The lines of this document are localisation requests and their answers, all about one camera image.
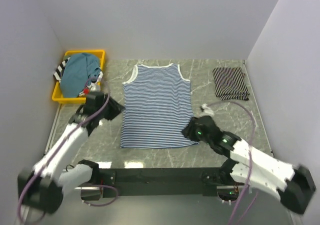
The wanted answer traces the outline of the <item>blue white striped tank top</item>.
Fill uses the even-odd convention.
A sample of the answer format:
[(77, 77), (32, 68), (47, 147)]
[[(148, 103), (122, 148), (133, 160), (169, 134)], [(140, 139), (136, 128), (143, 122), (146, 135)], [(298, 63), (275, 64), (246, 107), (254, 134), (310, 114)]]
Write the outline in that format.
[(133, 67), (123, 83), (124, 113), (120, 146), (127, 149), (172, 149), (195, 145), (182, 130), (194, 116), (191, 82), (180, 65)]

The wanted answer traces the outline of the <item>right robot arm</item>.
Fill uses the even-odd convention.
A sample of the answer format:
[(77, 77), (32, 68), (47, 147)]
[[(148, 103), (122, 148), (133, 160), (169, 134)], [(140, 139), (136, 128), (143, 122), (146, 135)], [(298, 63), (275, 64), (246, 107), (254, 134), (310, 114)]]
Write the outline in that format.
[(274, 196), (293, 213), (303, 215), (316, 192), (310, 170), (278, 160), (249, 145), (243, 138), (222, 131), (211, 116), (192, 117), (181, 131), (194, 142), (203, 141), (227, 160), (219, 169), (222, 183), (247, 183)]

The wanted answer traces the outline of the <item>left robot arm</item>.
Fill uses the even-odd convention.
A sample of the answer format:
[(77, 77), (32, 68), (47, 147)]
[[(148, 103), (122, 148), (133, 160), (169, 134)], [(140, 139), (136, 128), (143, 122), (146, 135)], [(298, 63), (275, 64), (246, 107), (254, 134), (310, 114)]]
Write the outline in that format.
[(53, 214), (64, 197), (75, 188), (83, 184), (100, 187), (102, 176), (98, 163), (81, 160), (70, 171), (65, 171), (65, 168), (100, 121), (111, 121), (124, 109), (108, 93), (90, 92), (85, 103), (69, 119), (55, 145), (31, 171), (22, 170), (18, 175), (18, 206), (25, 205), (44, 214)]

